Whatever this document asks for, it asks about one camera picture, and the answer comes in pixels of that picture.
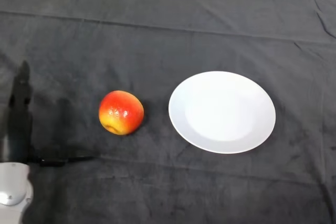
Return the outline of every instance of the red apple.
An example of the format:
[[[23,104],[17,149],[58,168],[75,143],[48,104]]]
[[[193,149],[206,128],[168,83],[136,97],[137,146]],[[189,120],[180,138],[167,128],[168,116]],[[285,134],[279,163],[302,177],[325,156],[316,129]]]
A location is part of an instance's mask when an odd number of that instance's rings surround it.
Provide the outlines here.
[[[132,94],[113,91],[100,103],[99,120],[103,127],[117,135],[127,135],[135,131],[143,120],[143,106]]]

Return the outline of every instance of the table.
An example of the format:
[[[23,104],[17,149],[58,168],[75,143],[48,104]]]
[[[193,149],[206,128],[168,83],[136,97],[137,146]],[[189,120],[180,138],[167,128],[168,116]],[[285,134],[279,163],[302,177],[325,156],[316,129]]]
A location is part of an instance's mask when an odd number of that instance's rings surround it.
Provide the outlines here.
[[[336,0],[0,0],[0,51],[0,108],[32,69],[34,145],[101,154],[33,165],[25,224],[336,223]],[[268,92],[264,144],[219,155],[174,130],[172,91],[211,70]],[[145,107],[130,136],[99,123],[112,90]]]

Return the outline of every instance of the plate center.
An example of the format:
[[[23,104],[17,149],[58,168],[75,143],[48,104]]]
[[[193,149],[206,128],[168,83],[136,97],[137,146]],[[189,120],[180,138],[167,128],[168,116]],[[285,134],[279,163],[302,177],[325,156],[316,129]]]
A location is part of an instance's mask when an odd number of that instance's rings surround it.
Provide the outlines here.
[[[248,101],[232,90],[213,90],[195,95],[187,105],[185,115],[198,134],[216,141],[239,140],[253,127]]]

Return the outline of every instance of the white robot part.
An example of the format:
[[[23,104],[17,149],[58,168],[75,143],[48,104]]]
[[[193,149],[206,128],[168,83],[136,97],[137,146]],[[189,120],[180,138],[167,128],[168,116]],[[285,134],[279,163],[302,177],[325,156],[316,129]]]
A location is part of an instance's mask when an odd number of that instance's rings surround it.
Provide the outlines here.
[[[33,200],[28,181],[29,166],[0,163],[0,220],[2,224],[21,224],[22,216]]]

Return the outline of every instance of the dark gray cloth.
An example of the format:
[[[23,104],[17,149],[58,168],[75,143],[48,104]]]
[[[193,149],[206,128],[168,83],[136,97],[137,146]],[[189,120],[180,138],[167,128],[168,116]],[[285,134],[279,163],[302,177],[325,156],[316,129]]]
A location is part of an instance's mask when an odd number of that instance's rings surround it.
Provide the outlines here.
[[[336,0],[0,0],[0,104],[27,60],[33,141],[101,153],[31,167],[25,224],[336,223]],[[203,71],[242,74],[277,121],[256,149],[219,155],[174,130],[174,88]],[[130,136],[99,123],[112,90],[135,94]]]

